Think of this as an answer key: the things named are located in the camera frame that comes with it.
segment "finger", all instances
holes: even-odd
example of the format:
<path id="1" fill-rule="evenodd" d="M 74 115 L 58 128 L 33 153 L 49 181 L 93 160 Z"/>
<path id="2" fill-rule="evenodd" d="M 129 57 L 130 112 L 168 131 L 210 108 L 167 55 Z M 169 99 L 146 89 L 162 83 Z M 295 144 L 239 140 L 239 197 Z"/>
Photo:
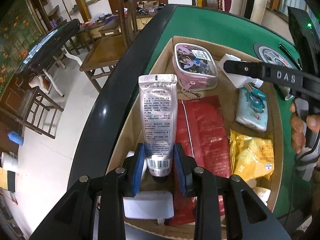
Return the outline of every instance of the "finger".
<path id="1" fill-rule="evenodd" d="M 311 131 L 318 133 L 320 128 L 320 115 L 309 115 L 307 117 L 307 125 Z"/>
<path id="2" fill-rule="evenodd" d="M 298 133 L 295 130 L 291 130 L 291 138 L 296 143 L 296 145 L 302 147 L 306 144 L 306 137 L 303 133 Z"/>
<path id="3" fill-rule="evenodd" d="M 297 145 L 292 139 L 291 139 L 291 147 L 296 152 L 296 154 L 299 154 L 301 152 L 301 147 Z"/>
<path id="4" fill-rule="evenodd" d="M 292 103 L 291 103 L 291 105 L 290 105 L 290 112 L 291 112 L 291 113 L 295 113 L 295 112 L 296 112 L 296 107 L 295 107 L 293 101 L 292 101 Z"/>
<path id="5" fill-rule="evenodd" d="M 291 115 L 290 125 L 298 133 L 303 131 L 303 121 L 295 113 Z"/>

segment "white tiled floor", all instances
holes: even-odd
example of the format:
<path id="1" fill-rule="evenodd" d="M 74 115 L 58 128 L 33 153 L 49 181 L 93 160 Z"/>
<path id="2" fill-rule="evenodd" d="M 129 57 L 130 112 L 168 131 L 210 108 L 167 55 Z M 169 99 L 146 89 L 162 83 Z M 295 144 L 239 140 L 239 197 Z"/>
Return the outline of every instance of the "white tiled floor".
<path id="1" fill-rule="evenodd" d="M 84 60 L 87 50 L 80 50 Z M 65 94 L 62 98 L 54 89 L 49 97 L 64 108 L 57 112 L 51 139 L 28 128 L 24 130 L 24 144 L 19 147 L 19 174 L 16 175 L 18 209 L 12 208 L 26 237 L 66 192 L 73 157 L 82 130 L 98 96 L 87 76 L 79 71 L 75 60 L 64 59 L 66 68 L 52 66 L 51 75 Z M 100 78 L 102 86 L 107 78 Z M 45 111 L 40 127 L 49 128 L 54 110 Z"/>

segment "pink cosmetic pouch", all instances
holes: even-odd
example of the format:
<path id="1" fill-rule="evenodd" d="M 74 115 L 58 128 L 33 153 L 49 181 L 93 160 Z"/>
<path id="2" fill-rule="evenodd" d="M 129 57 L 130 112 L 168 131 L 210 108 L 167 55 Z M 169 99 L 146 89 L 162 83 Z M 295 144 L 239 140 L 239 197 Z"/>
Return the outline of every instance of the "pink cosmetic pouch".
<path id="1" fill-rule="evenodd" d="M 218 71 L 208 50 L 188 43 L 177 43 L 172 57 L 174 70 L 182 89 L 201 91 L 214 89 Z"/>

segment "cardboard box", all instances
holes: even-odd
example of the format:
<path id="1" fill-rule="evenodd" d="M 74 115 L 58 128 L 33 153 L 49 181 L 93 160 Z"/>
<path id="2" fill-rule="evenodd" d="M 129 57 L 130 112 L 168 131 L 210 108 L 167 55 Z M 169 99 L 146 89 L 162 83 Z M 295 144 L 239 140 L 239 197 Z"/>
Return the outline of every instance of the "cardboard box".
<path id="1" fill-rule="evenodd" d="M 154 64 L 152 70 L 150 71 L 150 74 L 175 73 L 172 65 L 172 56 L 174 46 L 179 42 L 196 44 L 206 48 L 211 53 L 215 61 L 219 61 L 226 53 L 235 55 L 236 57 L 239 57 L 247 62 L 259 61 L 255 57 L 222 45 L 192 38 L 174 36 L 168 41 L 164 50 L 158 57 L 158 60 Z M 220 68 L 218 68 L 218 73 L 219 79 L 217 88 L 213 90 L 201 91 L 199 93 L 203 97 L 219 95 L 226 131 L 233 129 L 243 134 L 261 138 L 268 138 L 270 135 L 273 136 L 275 170 L 271 177 L 271 180 L 269 181 L 265 178 L 259 178 L 256 181 L 250 181 L 249 183 L 251 187 L 254 187 L 256 184 L 257 186 L 271 189 L 271 195 L 268 200 L 268 208 L 273 211 L 280 189 L 283 165 L 283 133 L 275 90 L 273 88 L 273 85 L 267 82 L 265 82 L 260 88 L 264 93 L 266 93 L 268 97 L 268 128 L 266 132 L 257 132 L 235 121 L 239 90 L 232 85 L 230 80 L 226 77 L 226 75 Z M 181 93 L 180 90 L 181 88 L 178 86 L 178 98 L 187 100 L 187 98 Z M 137 143 L 139 142 L 143 142 L 143 134 L 140 117 L 140 105 L 137 98 L 124 123 L 123 129 L 120 133 L 119 139 L 116 143 L 113 155 L 111 157 L 107 172 L 121 166 L 128 151 L 134 150 L 137 146 Z M 141 181 L 140 190 L 163 189 L 159 188 L 158 184 L 153 183 L 153 180 L 150 179 L 150 177 L 150 174 L 146 172 L 143 180 Z M 163 187 L 170 188 L 170 185 L 163 185 Z M 155 235 L 164 236 L 170 239 L 193 239 L 194 223 L 178 227 L 169 227 L 158 226 L 156 220 L 153 221 L 125 219 L 125 222 L 143 231 L 148 231 Z M 226 239 L 225 230 L 222 230 L 222 239 Z"/>

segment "blue object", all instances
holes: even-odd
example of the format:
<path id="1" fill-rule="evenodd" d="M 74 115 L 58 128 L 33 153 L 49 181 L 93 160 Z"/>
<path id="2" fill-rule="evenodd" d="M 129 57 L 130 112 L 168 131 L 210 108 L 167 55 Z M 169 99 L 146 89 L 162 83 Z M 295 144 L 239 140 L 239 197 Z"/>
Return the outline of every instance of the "blue object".
<path id="1" fill-rule="evenodd" d="M 187 195 L 187 181 L 186 181 L 187 178 L 182 167 L 182 163 L 180 160 L 180 156 L 179 156 L 179 152 L 176 144 L 173 146 L 173 159 L 174 159 L 174 163 L 176 164 L 176 171 L 178 175 L 180 190 L 183 196 L 185 197 Z"/>
<path id="2" fill-rule="evenodd" d="M 118 16 L 111 16 L 107 19 L 104 20 L 104 25 L 106 25 L 107 23 L 111 22 L 113 19 L 116 19 Z"/>
<path id="3" fill-rule="evenodd" d="M 23 137 L 21 137 L 20 135 L 18 135 L 16 132 L 9 132 L 8 133 L 8 137 L 11 141 L 19 144 L 19 145 L 23 145 Z"/>
<path id="4" fill-rule="evenodd" d="M 142 176 L 142 170 L 144 165 L 144 159 L 145 159 L 145 150 L 144 150 L 144 144 L 141 144 L 140 151 L 135 152 L 134 155 L 138 154 L 138 159 L 136 162 L 136 166 L 134 168 L 134 173 L 132 177 L 132 194 L 135 196 L 140 188 L 141 183 L 141 176 Z"/>
<path id="5" fill-rule="evenodd" d="M 268 107 L 265 93 L 256 88 L 251 92 L 245 87 L 240 88 L 236 121 L 253 130 L 266 131 Z"/>

